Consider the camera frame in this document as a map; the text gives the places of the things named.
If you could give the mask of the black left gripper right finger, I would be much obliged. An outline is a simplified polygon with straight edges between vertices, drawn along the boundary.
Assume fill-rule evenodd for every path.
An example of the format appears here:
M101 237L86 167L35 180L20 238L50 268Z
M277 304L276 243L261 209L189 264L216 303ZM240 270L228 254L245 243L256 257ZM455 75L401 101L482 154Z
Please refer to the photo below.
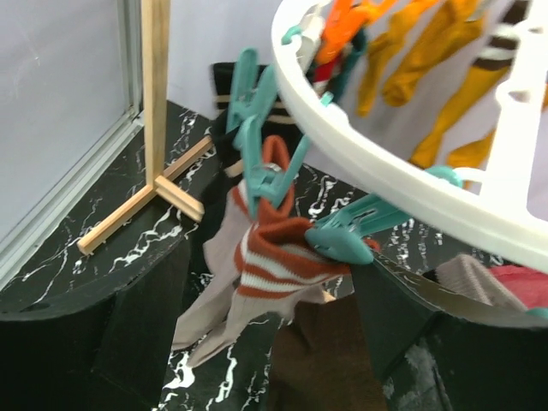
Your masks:
M545 410L547 321L458 295L383 256L353 265L390 410Z

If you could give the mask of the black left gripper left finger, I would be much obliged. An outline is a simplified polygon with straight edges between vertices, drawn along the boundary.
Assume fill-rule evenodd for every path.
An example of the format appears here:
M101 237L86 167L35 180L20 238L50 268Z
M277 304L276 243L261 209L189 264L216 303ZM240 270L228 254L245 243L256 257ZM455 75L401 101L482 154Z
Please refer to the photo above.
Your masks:
M161 396L190 246L1 314L3 410L150 410Z

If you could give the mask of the dark brown sock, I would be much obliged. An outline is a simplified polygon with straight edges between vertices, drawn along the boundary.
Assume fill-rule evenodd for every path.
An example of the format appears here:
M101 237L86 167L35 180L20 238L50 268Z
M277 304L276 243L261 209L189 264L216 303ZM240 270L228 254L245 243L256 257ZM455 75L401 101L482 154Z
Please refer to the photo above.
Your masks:
M300 302L271 350L268 410L386 410L374 377L355 295Z

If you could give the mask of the teal clip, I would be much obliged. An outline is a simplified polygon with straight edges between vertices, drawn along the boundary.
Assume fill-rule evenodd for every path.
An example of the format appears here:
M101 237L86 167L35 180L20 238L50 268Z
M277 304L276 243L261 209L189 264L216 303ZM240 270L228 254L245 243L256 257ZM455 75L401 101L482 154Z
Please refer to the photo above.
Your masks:
M405 223L410 216L375 194L364 197L317 220L305 238L317 253L351 265L374 261L368 235Z

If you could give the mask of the white round clip hanger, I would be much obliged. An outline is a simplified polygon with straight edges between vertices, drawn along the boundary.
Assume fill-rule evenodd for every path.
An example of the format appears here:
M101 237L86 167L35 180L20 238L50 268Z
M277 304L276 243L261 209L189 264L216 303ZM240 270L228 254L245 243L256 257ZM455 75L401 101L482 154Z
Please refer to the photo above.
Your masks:
M547 267L547 4L284 1L278 87L357 183L470 245Z

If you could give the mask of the orange clip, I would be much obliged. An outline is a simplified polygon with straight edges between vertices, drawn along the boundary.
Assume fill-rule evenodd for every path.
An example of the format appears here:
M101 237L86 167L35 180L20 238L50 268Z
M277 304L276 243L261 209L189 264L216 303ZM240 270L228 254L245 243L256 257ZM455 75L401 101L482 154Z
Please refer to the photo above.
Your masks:
M358 3L353 0L336 0L327 17L315 61L327 64L334 60L364 25L375 22L395 3L396 0Z

